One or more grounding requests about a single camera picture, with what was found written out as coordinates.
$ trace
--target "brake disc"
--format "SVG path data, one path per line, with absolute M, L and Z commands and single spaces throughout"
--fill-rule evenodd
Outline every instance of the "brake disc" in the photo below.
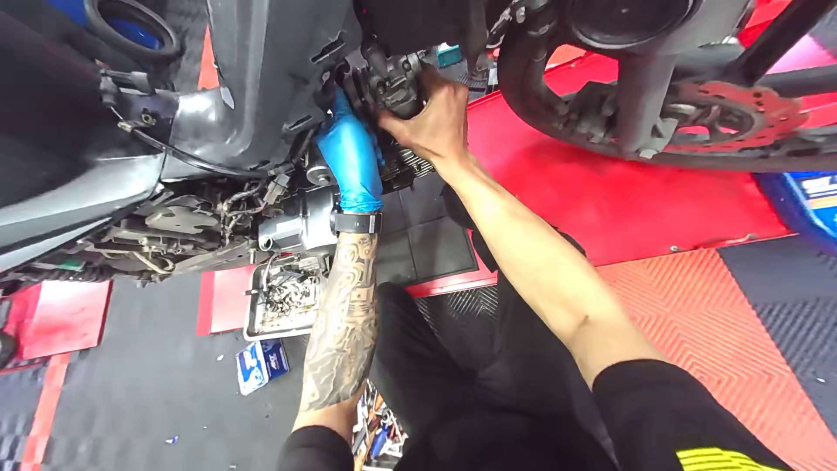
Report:
M 792 137 L 808 120 L 798 99 L 782 98 L 766 87 L 726 82 L 684 83 L 669 96 L 665 113 L 679 130 L 704 127 L 706 134 L 676 133 L 665 152 L 729 152 L 760 148 Z

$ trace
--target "silver engine cover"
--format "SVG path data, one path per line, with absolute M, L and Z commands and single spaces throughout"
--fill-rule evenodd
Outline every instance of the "silver engine cover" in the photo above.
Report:
M 334 253 L 337 236 L 331 231 L 331 211 L 337 201 L 336 190 L 335 186 L 318 188 L 284 201 L 285 213 L 259 226 L 259 248 L 310 255 Z

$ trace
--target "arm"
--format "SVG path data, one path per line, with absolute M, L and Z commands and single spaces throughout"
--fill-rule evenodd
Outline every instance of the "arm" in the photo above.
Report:
M 377 236 L 340 234 L 302 373 L 294 430 L 329 427 L 351 442 L 377 338 Z
M 467 89 L 434 72 L 423 81 L 430 99 L 418 116 L 385 114 L 379 124 L 431 161 L 456 191 L 503 273 L 570 349 L 587 383 L 620 361 L 664 360 L 588 261 L 468 152 Z
M 339 89 L 331 110 L 334 122 L 317 138 L 317 146 L 340 187 L 340 206 L 349 214 L 380 210 L 375 144 Z M 321 425 L 352 440 L 355 406 L 377 339 L 376 251 L 374 234 L 343 233 L 337 239 L 306 351 L 294 430 Z

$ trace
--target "motorcycle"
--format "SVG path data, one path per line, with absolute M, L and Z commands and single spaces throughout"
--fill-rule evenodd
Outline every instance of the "motorcycle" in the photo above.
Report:
M 499 47 L 511 109 L 597 153 L 837 169 L 837 128 L 804 128 L 797 100 L 837 91 L 837 66 L 767 74 L 837 0 L 793 0 L 747 48 L 737 33 L 754 0 L 208 0 L 219 86 L 188 93 L 158 74 L 182 46 L 149 8 L 85 0 L 88 28 L 68 47 L 46 29 L 58 19 L 37 20 L 41 3 L 0 10 L 6 288 L 154 282 L 266 259 L 263 272 L 322 277 L 339 194 L 314 142 L 335 87 L 373 127 L 385 193 L 406 188 L 433 168 L 374 117 L 421 111 L 419 71 L 442 43 L 460 46 L 470 74 L 486 73 L 485 52 Z M 114 18 L 150 32 L 153 47 Z M 618 80 L 556 95 L 543 72 L 562 44 L 617 60 Z

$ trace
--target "hand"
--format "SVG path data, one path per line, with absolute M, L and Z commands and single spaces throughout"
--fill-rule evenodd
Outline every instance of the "hand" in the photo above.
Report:
M 317 147 L 340 187 L 340 207 L 348 213 L 380 210 L 381 177 L 377 171 L 381 151 L 366 126 L 357 119 L 343 90 L 334 93 L 333 119 L 317 137 Z
M 422 72 L 421 83 L 429 99 L 416 117 L 405 121 L 385 111 L 378 119 L 378 125 L 402 145 L 429 160 L 442 178 L 448 180 L 460 170 L 476 164 L 468 152 L 468 88 L 442 78 L 427 66 Z

